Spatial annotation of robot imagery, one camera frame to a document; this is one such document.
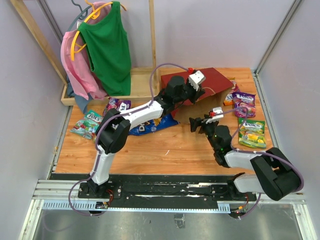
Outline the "purple Fox's candy packet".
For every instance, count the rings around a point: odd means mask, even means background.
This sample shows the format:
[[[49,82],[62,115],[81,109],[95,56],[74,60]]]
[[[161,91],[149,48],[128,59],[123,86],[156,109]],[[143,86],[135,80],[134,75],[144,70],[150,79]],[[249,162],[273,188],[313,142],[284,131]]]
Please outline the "purple Fox's candy packet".
[[[108,104],[105,106],[103,110],[102,116],[104,117],[107,112],[111,109],[116,109],[117,111],[125,111],[130,109],[132,106],[132,102],[130,100],[122,100],[114,97],[109,98]]]

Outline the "blue Doritos chip bag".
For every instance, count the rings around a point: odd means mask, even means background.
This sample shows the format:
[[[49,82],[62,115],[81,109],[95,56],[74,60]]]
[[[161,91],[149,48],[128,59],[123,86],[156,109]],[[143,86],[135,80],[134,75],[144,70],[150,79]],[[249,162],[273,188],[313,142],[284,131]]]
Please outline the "blue Doritos chip bag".
[[[150,133],[155,133],[157,131],[164,130],[178,125],[179,122],[175,120],[171,114],[168,114],[161,118],[152,119],[146,121],[138,126],[134,127],[129,131],[131,136],[143,136]]]

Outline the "teal snack packet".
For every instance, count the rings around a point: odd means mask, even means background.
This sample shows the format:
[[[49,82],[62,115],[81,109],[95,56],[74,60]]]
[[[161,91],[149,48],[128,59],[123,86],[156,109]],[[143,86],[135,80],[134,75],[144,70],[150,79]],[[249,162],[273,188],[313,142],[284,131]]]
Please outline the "teal snack packet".
[[[90,110],[82,119],[76,122],[70,132],[85,139],[92,140],[96,136],[96,131],[102,120],[103,117],[100,114]]]

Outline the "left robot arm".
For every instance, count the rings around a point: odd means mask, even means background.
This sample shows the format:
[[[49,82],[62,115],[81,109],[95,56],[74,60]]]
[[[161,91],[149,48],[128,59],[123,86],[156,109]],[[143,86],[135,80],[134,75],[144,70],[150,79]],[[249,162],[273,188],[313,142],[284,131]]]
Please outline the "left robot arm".
[[[107,193],[105,183],[109,179],[112,162],[115,154],[126,144],[131,129],[170,114],[176,109],[176,105],[183,105],[185,101],[195,104],[205,93],[202,89],[205,79],[199,70],[187,79],[175,75],[149,102],[129,110],[109,110],[96,131],[97,155],[88,181],[90,193],[96,198],[101,198]]]

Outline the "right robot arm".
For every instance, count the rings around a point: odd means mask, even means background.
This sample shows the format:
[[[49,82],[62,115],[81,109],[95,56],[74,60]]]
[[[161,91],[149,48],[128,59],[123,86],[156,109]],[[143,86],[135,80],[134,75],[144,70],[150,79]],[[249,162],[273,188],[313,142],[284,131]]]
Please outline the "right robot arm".
[[[238,173],[232,178],[226,188],[230,199],[238,200],[244,193],[255,192],[279,201],[302,190],[304,179],[301,173],[279,148],[272,147],[266,151],[235,149],[229,127],[220,125],[217,120],[209,122],[208,115],[205,117],[190,117],[190,131],[200,128],[199,133],[205,134],[217,164],[254,171],[254,174]]]

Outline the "red brown paper bag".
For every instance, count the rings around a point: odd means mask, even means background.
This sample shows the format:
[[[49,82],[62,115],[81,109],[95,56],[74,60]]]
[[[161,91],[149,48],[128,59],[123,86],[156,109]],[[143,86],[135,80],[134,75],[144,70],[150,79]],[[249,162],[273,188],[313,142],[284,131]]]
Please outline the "red brown paper bag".
[[[227,94],[234,86],[227,77],[213,67],[203,68],[200,71],[205,76],[205,81],[201,84],[205,93],[195,104],[186,100],[183,105],[178,104],[178,109],[171,112],[173,119],[181,124],[188,124],[189,118],[203,117],[213,108],[222,107]]]

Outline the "orange snack packet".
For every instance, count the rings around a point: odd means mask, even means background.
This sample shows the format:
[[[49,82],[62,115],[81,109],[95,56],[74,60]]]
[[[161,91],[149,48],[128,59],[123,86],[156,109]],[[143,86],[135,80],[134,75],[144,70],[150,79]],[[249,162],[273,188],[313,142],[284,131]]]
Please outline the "orange snack packet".
[[[240,88],[235,79],[231,79],[230,81],[233,84],[233,87],[231,88],[230,92],[227,94],[226,98],[223,101],[224,106],[231,106],[233,104],[233,93],[240,91]]]

